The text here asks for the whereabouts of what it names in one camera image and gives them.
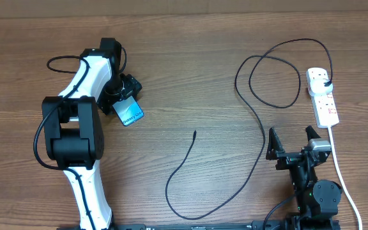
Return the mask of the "Samsung Galaxy smartphone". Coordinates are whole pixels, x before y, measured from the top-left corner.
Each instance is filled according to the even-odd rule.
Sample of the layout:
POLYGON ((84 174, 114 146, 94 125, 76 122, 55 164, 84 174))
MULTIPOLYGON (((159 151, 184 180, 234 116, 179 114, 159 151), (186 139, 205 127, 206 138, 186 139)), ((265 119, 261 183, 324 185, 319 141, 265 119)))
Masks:
POLYGON ((124 126, 129 126, 144 117, 144 112, 133 96, 113 105, 116 114, 124 126))

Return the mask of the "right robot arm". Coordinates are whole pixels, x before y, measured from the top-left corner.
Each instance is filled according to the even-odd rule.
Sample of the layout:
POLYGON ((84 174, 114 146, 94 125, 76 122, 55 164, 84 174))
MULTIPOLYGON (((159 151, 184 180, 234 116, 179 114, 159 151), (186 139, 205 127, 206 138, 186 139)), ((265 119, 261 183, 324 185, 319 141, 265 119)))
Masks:
POLYGON ((325 163, 332 153, 330 141, 321 138, 308 126, 308 143, 299 152, 285 152, 274 128, 269 130, 267 160, 276 160, 277 170, 288 170, 294 194, 274 207, 263 221, 263 229, 339 229, 332 217, 338 214, 342 187, 330 180, 319 180, 315 167, 325 163), (298 211, 288 214, 283 220, 269 221, 272 213, 296 200, 298 211))

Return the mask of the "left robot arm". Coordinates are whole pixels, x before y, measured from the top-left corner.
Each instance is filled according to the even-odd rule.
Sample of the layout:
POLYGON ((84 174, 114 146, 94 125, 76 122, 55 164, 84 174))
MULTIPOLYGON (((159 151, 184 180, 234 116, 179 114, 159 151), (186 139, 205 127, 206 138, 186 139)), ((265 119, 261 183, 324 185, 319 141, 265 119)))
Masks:
POLYGON ((63 171, 77 202, 77 229, 115 229, 114 215, 100 175, 104 132, 99 114, 116 114, 124 126, 144 117, 137 103, 141 83, 125 74, 125 48, 115 38, 102 38, 97 49, 84 49, 75 57, 79 69, 57 96, 42 102, 43 119, 33 141, 43 134, 54 170, 63 171))

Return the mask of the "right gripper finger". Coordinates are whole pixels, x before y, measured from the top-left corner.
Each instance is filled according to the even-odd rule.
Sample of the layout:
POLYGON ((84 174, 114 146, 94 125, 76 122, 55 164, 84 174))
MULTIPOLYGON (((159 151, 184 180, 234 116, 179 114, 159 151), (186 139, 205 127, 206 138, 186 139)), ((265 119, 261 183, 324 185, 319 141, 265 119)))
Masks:
POLYGON ((320 139, 320 135, 315 131, 315 129, 313 129, 313 127, 311 125, 309 125, 306 129, 305 132, 307 134, 307 140, 310 141, 311 139, 320 139))
POLYGON ((268 148, 266 151, 266 159, 267 160, 277 160, 284 154, 284 148, 282 143, 277 135, 275 128, 271 127, 269 129, 269 140, 268 140, 268 148))

